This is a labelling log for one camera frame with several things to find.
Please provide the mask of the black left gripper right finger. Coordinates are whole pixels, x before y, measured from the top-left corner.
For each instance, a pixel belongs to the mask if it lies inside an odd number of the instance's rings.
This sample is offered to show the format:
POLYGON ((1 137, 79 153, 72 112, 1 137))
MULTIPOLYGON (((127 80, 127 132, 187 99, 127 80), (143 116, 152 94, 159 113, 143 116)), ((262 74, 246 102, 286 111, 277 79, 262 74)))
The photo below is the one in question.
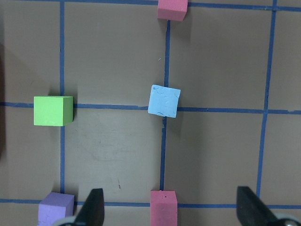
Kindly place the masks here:
POLYGON ((236 214, 242 226, 270 226, 278 221, 248 186, 237 187, 236 214))

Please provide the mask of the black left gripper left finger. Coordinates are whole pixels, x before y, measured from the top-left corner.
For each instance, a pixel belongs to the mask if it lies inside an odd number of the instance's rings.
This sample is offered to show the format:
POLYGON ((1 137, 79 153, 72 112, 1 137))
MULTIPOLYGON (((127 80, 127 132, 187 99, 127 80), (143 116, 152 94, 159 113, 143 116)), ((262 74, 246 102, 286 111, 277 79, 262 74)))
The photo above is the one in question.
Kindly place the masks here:
POLYGON ((75 226, 102 226, 104 223, 103 189, 92 189, 74 220, 75 226))

